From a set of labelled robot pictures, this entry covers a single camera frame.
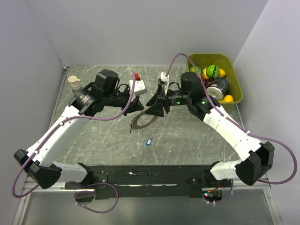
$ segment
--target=white connector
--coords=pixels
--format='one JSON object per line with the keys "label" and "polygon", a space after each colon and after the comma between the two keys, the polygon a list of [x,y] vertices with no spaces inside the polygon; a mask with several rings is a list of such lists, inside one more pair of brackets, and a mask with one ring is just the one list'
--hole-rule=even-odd
{"label": "white connector", "polygon": [[164,90],[165,90],[165,94],[167,94],[169,89],[169,76],[167,76],[165,72],[161,72],[161,73],[158,72],[157,77],[165,83]]}
{"label": "white connector", "polygon": [[235,172],[235,166],[241,162],[241,159],[230,162],[219,162],[212,167],[210,172],[216,180],[239,179]]}
{"label": "white connector", "polygon": [[[132,85],[133,85],[133,80],[129,80],[130,90],[132,89]],[[142,81],[142,80],[135,81],[135,90],[134,90],[134,95],[132,97],[132,101],[134,100],[134,98],[136,96],[139,96],[139,95],[142,95],[145,93],[147,93],[147,89],[146,89],[144,81]]]}

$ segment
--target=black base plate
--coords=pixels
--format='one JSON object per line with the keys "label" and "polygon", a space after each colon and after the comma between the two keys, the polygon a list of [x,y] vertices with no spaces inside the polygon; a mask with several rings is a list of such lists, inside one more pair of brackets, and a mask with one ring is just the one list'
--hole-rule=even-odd
{"label": "black base plate", "polygon": [[[92,171],[89,184],[107,182],[114,185],[119,197],[189,196],[201,198],[202,188],[229,188],[229,180],[215,180],[211,165],[86,165]],[[116,196],[111,187],[83,187],[67,182],[66,189],[96,189],[95,199]]]}

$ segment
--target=gear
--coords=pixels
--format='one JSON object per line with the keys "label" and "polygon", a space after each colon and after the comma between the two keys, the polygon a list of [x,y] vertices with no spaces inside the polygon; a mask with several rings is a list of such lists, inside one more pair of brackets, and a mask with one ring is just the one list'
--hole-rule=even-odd
{"label": "gear", "polygon": [[146,124],[144,125],[138,125],[137,122],[138,120],[145,115],[145,111],[140,112],[137,116],[135,116],[130,125],[130,132],[131,130],[134,130],[136,132],[141,132],[144,131],[145,129],[148,129],[149,127],[151,127],[157,120],[158,120],[158,116],[153,116],[153,118]]}

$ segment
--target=red clip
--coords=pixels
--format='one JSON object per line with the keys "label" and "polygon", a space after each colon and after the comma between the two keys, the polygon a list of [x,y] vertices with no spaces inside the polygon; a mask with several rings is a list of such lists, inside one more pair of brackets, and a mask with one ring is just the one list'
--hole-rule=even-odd
{"label": "red clip", "polygon": [[140,77],[139,77],[139,74],[138,74],[138,73],[135,73],[135,80],[136,80],[136,81],[139,81],[139,80],[140,80]]}

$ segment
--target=purple tube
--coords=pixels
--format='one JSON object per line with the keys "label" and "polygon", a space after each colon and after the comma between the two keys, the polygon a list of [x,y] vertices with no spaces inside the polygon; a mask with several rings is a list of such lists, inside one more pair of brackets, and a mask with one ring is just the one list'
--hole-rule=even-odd
{"label": "purple tube", "polygon": [[93,209],[91,209],[91,208],[89,208],[89,207],[87,207],[87,206],[85,206],[85,205],[80,204],[80,203],[76,200],[77,195],[79,195],[80,193],[94,193],[93,191],[80,191],[80,192],[76,193],[76,194],[74,195],[74,200],[75,200],[76,204],[79,205],[79,206],[81,206],[81,207],[83,207],[83,208],[85,208],[86,210],[89,210],[89,211],[95,212],[95,213],[107,213],[107,212],[112,211],[112,210],[114,209],[114,207],[116,207],[116,205],[117,205],[117,203],[118,203],[118,200],[119,200],[119,193],[118,193],[118,190],[115,188],[114,185],[109,184],[109,183],[95,183],[95,184],[90,184],[90,185],[88,185],[87,187],[91,187],[91,186],[95,186],[95,185],[108,185],[108,186],[111,186],[111,187],[114,189],[114,191],[116,192],[116,201],[115,201],[114,205],[113,205],[110,209],[108,209],[108,210],[106,210],[106,211],[97,211],[97,210],[93,210]]}

